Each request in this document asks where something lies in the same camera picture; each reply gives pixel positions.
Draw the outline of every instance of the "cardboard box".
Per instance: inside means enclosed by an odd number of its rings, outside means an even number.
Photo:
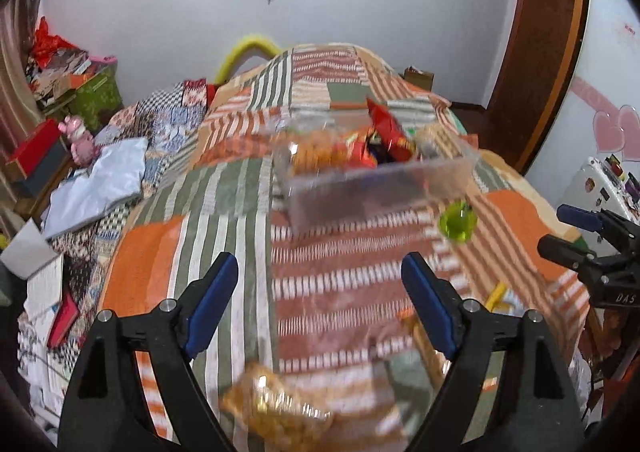
[[[402,78],[425,91],[431,91],[431,89],[433,89],[433,73],[429,73],[428,71],[420,71],[414,67],[409,67],[404,70]]]

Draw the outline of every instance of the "red gift box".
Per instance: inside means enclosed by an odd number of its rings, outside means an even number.
[[[60,138],[58,122],[45,120],[24,140],[4,165],[9,181],[20,181],[30,176],[49,149]]]

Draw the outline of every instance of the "curtain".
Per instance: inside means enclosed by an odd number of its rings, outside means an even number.
[[[0,230],[15,233],[9,215],[16,197],[2,170],[7,158],[43,120],[24,76],[40,0],[9,0],[0,10]]]

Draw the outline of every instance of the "door frame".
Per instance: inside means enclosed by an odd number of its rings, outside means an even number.
[[[516,164],[515,169],[521,174],[524,174],[529,169],[538,155],[574,77],[575,65],[578,61],[584,29],[587,25],[588,11],[589,0],[575,0],[569,35],[554,86],[538,119],[538,123],[533,129],[529,141]]]
[[[498,78],[495,83],[494,92],[492,93],[491,99],[489,100],[489,104],[487,106],[487,113],[489,115],[491,115],[492,105],[494,105],[497,97],[500,95],[500,89],[504,84],[506,74],[505,69],[509,66],[511,58],[513,56],[515,46],[514,39],[516,38],[518,28],[520,27],[523,6],[524,0],[517,0],[516,11],[513,17],[513,24],[511,26],[511,32],[509,35],[509,42],[504,54],[500,73],[498,74]],[[582,38],[584,36],[584,29],[587,22],[588,9],[589,0],[574,1],[574,10],[572,12],[571,25],[567,37],[566,46],[564,48],[564,54],[562,55],[562,60],[558,69],[558,74],[556,75],[554,85],[546,101],[542,114],[540,114],[536,127],[533,129],[533,132],[529,137],[529,141],[527,142],[527,145],[525,146],[523,152],[520,155],[520,158],[518,159],[517,164],[514,167],[515,170],[520,174],[524,174],[529,169],[529,167],[533,163],[533,160],[540,151],[540,148],[542,147],[542,144],[544,143],[545,138],[549,130],[551,129],[553,120],[558,114],[560,105],[562,105],[564,96],[569,89],[569,84],[571,83],[571,80],[574,76],[575,65],[578,61],[578,55],[580,54],[580,47],[582,45]]]

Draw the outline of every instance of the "metal screw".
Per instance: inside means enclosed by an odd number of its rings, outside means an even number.
[[[542,313],[540,313],[540,311],[536,311],[535,309],[532,309],[531,311],[529,311],[527,313],[527,316],[529,317],[529,320],[531,320],[532,322],[542,322],[544,317],[542,316]]]
[[[165,298],[160,303],[160,311],[169,313],[169,311],[173,311],[177,305],[178,303],[173,298]]]
[[[112,316],[113,311],[111,311],[110,309],[103,309],[102,311],[100,311],[100,313],[98,313],[98,320],[100,322],[108,322],[109,320],[111,320]]]
[[[475,313],[476,311],[480,311],[480,303],[477,300],[474,300],[472,298],[466,299],[462,303],[462,307],[466,311],[469,311],[469,313]]]

